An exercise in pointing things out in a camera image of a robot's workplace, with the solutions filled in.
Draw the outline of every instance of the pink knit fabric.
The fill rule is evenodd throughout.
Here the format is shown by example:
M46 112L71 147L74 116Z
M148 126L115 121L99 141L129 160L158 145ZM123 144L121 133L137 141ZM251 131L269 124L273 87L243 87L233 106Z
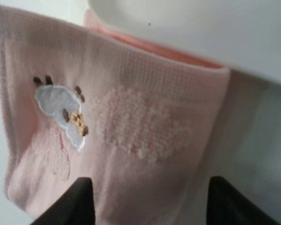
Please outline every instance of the pink knit fabric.
M6 196L36 218L78 177L91 177L96 224L172 224L228 81L226 68L0 7Z
M138 39L136 37L129 36L114 30L108 29L99 19L96 17L96 14L93 13L91 9L88 9L84 15L84 26L90 30L96 31L101 34L105 34L109 37L112 37L120 42L126 43L130 46L145 50L147 52L165 57L167 59L184 62L196 66L202 66L207 68L221 68L222 66L215 63L199 59L197 57L187 55L182 52L178 52L172 49L169 49L164 46L156 45L148 41Z

